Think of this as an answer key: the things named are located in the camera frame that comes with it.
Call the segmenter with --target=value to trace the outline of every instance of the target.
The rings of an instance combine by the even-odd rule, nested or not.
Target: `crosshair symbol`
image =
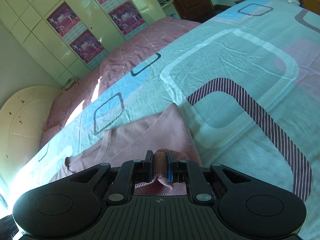
[[[159,204],[161,204],[161,203],[164,202],[165,200],[162,199],[162,198],[157,198],[156,201],[157,201]]]

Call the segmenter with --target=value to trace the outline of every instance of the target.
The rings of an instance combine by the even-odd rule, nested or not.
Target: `headboard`
[[[0,176],[10,187],[17,172],[38,152],[42,127],[62,92],[31,87],[15,93],[0,110]]]

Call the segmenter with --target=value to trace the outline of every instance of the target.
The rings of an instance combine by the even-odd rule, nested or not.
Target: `shelf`
[[[174,0],[169,0],[167,1],[167,3],[163,6],[161,6],[161,8],[167,7],[168,5],[172,4]]]

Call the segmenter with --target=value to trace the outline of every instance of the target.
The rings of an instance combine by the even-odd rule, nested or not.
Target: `dark wooden floor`
[[[213,10],[210,11],[210,12],[207,12],[203,15],[200,15],[194,19],[192,19],[191,21],[194,21],[194,22],[199,22],[199,23],[204,23],[206,22],[207,20],[211,19],[212,17],[215,17],[217,14],[227,10],[228,8],[230,8],[230,6],[227,6],[227,5],[220,5],[220,4],[216,4],[213,6]]]

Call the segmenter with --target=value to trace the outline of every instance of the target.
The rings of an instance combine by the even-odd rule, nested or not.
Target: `pink sweater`
[[[201,166],[190,130],[177,105],[172,103],[162,114],[155,114],[121,127],[105,130],[89,149],[67,157],[51,181],[90,168],[98,163],[112,167],[133,160],[144,160],[147,150],[154,152],[153,181],[135,186],[136,195],[184,195],[184,184],[167,180],[166,153],[172,150],[177,160],[192,160]]]

